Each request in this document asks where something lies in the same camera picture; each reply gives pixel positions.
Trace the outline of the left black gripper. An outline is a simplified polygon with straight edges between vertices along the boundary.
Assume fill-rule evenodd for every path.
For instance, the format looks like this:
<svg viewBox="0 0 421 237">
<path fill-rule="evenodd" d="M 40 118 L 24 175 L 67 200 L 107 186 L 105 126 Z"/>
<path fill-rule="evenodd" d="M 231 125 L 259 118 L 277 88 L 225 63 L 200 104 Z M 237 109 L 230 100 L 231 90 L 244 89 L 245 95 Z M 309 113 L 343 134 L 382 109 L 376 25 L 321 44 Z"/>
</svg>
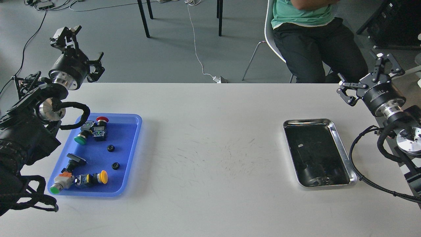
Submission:
<svg viewBox="0 0 421 237">
<path fill-rule="evenodd" d="M 78 90 L 85 78 L 89 83 L 97 82 L 105 71 L 101 63 L 104 52 L 100 52 L 98 59 L 88 60 L 80 51 L 76 35 L 81 28 L 80 25 L 63 27 L 50 38 L 50 45 L 62 53 L 49 71 L 49 78 L 67 90 Z M 90 66 L 94 67 L 94 72 L 89 72 Z"/>
</svg>

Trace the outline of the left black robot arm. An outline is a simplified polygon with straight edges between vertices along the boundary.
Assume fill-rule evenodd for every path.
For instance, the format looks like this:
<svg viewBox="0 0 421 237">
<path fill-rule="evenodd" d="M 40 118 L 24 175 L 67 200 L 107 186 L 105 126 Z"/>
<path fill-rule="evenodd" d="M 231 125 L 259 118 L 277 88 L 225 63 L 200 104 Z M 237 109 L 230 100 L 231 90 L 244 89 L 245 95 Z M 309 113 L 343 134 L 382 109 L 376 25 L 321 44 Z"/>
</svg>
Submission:
<svg viewBox="0 0 421 237">
<path fill-rule="evenodd" d="M 44 194 L 45 178 L 22 175 L 21 169 L 59 147 L 59 130 L 79 128 L 90 115 L 87 105 L 63 101 L 69 90 L 78 90 L 85 79 L 90 83 L 98 81 L 104 72 L 103 52 L 98 59 L 89 60 L 80 50 L 76 36 L 81 28 L 60 28 L 50 39 L 61 55 L 48 77 L 41 77 L 39 71 L 25 78 L 12 77 L 19 101 L 1 117 L 1 215 L 30 207 L 58 211 L 57 200 Z"/>
</svg>

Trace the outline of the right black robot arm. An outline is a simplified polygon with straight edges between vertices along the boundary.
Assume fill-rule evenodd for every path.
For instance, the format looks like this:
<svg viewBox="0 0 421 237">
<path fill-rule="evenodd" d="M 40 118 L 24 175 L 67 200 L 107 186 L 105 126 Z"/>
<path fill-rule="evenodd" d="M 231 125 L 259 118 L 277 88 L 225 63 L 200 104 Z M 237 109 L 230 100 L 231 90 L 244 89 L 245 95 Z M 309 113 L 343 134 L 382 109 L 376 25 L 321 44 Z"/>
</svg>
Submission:
<svg viewBox="0 0 421 237">
<path fill-rule="evenodd" d="M 420 203 L 420 166 L 413 162 L 414 159 L 420 158 L 420 107 L 413 105 L 403 109 L 406 98 L 392 82 L 394 78 L 403 76 L 405 73 L 406 71 L 391 53 L 379 53 L 372 72 L 357 83 L 346 82 L 342 78 L 337 93 L 350 106 L 355 106 L 358 100 L 362 100 L 374 117 L 385 119 L 383 127 L 370 126 L 352 142 L 349 162 L 359 180 L 395 197 Z M 382 156 L 406 166 L 408 171 L 404 177 L 414 195 L 386 189 L 365 177 L 356 168 L 352 158 L 353 149 L 369 132 L 378 135 L 376 145 Z"/>
</svg>

